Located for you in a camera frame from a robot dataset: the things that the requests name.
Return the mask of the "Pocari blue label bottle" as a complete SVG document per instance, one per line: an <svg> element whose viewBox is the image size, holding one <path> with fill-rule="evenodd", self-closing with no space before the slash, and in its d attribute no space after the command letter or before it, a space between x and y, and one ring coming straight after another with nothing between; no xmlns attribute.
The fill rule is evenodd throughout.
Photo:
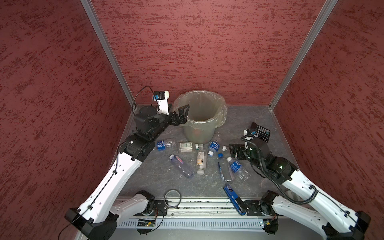
<svg viewBox="0 0 384 240"><path fill-rule="evenodd" d="M236 175L243 182L247 182L250 179L250 174L246 168L240 163L237 158L228 157L227 162L234 175Z"/></svg>

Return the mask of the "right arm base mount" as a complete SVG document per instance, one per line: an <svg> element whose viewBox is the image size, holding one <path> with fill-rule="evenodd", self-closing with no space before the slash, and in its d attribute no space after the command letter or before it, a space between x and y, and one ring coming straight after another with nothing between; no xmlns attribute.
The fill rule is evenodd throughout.
<svg viewBox="0 0 384 240"><path fill-rule="evenodd" d="M260 201L259 200L246 200L244 201L247 209L247 216L248 217L263 217L267 216L262 212L262 208L260 206Z"/></svg>

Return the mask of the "black calculator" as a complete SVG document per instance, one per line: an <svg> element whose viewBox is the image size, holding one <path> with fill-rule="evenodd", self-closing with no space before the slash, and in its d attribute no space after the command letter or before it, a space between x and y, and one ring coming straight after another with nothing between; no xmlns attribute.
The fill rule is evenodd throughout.
<svg viewBox="0 0 384 240"><path fill-rule="evenodd" d="M269 129L266 129L255 122L252 122L251 127L250 127L250 133L255 136L256 138L261 139L262 141L268 143L270 136L271 136L271 131Z"/></svg>

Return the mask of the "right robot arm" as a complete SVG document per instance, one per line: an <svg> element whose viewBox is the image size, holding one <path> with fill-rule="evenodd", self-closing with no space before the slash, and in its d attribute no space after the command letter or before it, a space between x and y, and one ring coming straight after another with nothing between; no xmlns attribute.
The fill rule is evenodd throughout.
<svg viewBox="0 0 384 240"><path fill-rule="evenodd" d="M244 155L259 174L280 191L267 191L259 200L264 216L285 216L318 233L325 240L363 240L371 217L346 207L310 181L294 164L273 155L267 144L245 135Z"/></svg>

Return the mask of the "left aluminium corner post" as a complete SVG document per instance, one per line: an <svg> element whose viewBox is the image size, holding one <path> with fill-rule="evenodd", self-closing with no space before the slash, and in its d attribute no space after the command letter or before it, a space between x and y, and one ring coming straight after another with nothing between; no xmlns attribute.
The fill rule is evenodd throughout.
<svg viewBox="0 0 384 240"><path fill-rule="evenodd" d="M133 110L136 110L137 104L134 101L134 96L129 88L129 85L124 77L123 71L118 63L118 60L113 52L113 49L108 41L108 38L105 34L105 31L102 27L102 24L97 16L96 10L90 0L81 0L81 4L93 26L93 29L102 45L102 48L112 66L112 69L123 89L123 92Z"/></svg>

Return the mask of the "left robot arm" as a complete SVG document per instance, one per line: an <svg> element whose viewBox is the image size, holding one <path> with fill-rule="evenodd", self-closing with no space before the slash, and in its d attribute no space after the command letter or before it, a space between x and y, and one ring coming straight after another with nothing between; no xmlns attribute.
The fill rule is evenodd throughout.
<svg viewBox="0 0 384 240"><path fill-rule="evenodd" d="M164 130L187 122L189 105L165 113L170 108L170 105L142 107L134 117L136 131L119 145L116 160L101 183L78 208L66 212L66 220L87 239L108 240L123 218L151 214L155 210L155 197L147 191L139 191L120 204L114 203L129 178L155 148L156 139Z"/></svg>

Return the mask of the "right aluminium corner post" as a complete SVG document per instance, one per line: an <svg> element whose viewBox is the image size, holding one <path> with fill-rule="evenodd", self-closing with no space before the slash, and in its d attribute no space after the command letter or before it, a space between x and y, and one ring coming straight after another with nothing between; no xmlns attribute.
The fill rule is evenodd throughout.
<svg viewBox="0 0 384 240"><path fill-rule="evenodd" d="M322 6L317 18L315 19L311 29L309 30L309 33L307 34L302 46L300 47L293 63L291 64L289 70L287 71L287 74L285 75L281 85L279 86L275 96L273 97L271 103L269 104L270 111L273 111L274 108L277 106L280 98L282 97L284 91L288 87L289 83L293 79L296 71L298 70L299 66L301 65L302 61L306 57L308 51L312 47L313 43L315 42L318 34L322 30L324 24L326 23L327 19L329 18L330 14L332 13L334 7L338 3L338 0L326 0L324 5Z"/></svg>

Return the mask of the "orange label clear bottle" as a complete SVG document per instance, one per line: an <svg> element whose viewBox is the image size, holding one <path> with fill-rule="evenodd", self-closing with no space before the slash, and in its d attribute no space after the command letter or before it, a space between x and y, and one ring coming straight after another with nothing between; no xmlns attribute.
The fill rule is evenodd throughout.
<svg viewBox="0 0 384 240"><path fill-rule="evenodd" d="M204 175L205 174L206 165L207 165L206 161L207 161L207 157L206 157L205 152L204 151L198 152L197 163L196 163L198 175Z"/></svg>

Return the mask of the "clear plastic bin liner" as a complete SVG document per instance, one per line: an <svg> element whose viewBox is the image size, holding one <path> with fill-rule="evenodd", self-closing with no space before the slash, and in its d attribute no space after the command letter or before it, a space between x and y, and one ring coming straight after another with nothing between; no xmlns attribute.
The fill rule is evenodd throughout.
<svg viewBox="0 0 384 240"><path fill-rule="evenodd" d="M173 103L173 106L178 108L184 105L190 105L185 127L211 130L222 126L227 119L228 107L225 98L214 92L190 91L178 96Z"/></svg>

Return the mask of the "blue utility knife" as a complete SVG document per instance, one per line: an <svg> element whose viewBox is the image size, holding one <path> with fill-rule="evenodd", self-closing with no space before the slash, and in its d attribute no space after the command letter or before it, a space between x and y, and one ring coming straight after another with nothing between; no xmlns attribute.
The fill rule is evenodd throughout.
<svg viewBox="0 0 384 240"><path fill-rule="evenodd" d="M244 216L247 213L247 205L243 202L243 200L237 195L237 193L234 191L234 189L226 184L223 187L226 195L230 199L231 203L235 207L236 211L241 215Z"/></svg>

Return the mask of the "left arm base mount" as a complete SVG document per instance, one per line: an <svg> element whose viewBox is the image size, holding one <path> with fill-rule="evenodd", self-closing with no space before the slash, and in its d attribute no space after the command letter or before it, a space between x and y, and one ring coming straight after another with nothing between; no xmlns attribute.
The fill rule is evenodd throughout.
<svg viewBox="0 0 384 240"><path fill-rule="evenodd" d="M144 213L138 213L135 217L155 217L156 214L167 214L168 207L163 200L155 200Z"/></svg>

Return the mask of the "blue cap clear bottle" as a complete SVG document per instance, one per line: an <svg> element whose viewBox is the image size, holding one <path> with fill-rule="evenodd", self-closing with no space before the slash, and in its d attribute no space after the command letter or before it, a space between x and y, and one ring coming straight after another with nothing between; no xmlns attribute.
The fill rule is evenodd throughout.
<svg viewBox="0 0 384 240"><path fill-rule="evenodd" d="M235 180L234 175L223 153L218 153L218 163L221 163L223 165L223 172L226 179L224 183L233 182Z"/></svg>

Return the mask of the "blue label bottle by bin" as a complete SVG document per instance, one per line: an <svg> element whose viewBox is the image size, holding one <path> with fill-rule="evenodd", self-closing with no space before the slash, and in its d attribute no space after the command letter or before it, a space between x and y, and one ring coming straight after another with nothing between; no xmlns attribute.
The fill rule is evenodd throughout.
<svg viewBox="0 0 384 240"><path fill-rule="evenodd" d="M213 157L215 153L218 152L219 148L220 148L220 143L221 143L222 139L221 139L221 134L219 133L215 133L213 135L213 138L211 139L211 143L209 145L209 151L208 151L208 156L209 157Z"/></svg>

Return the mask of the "purple Ganten bottle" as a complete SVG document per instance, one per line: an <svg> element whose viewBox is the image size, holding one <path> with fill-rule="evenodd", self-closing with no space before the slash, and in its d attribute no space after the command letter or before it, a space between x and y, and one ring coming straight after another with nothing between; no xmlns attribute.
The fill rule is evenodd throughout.
<svg viewBox="0 0 384 240"><path fill-rule="evenodd" d="M193 168L179 156L170 155L169 159L173 166L187 179L191 179L194 176Z"/></svg>

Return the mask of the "aluminium front rail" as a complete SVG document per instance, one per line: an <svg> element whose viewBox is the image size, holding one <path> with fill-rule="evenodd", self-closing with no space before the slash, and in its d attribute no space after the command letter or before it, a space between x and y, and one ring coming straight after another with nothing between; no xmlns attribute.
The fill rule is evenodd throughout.
<svg viewBox="0 0 384 240"><path fill-rule="evenodd" d="M139 214L136 217L130 217L123 210L123 203L129 201L129 198L117 198L111 207L110 212L121 215L121 220L127 220L128 218L139 218ZM238 219L238 218L262 218L262 214L257 211L252 211L254 216L248 216L246 213L241 216L231 203L230 199L225 197L217 198L202 198L202 197L187 197L181 200L181 203L175 209L169 209L165 204L163 198L155 198L155 205L158 209L163 210L165 217L167 218L214 218L214 219Z"/></svg>

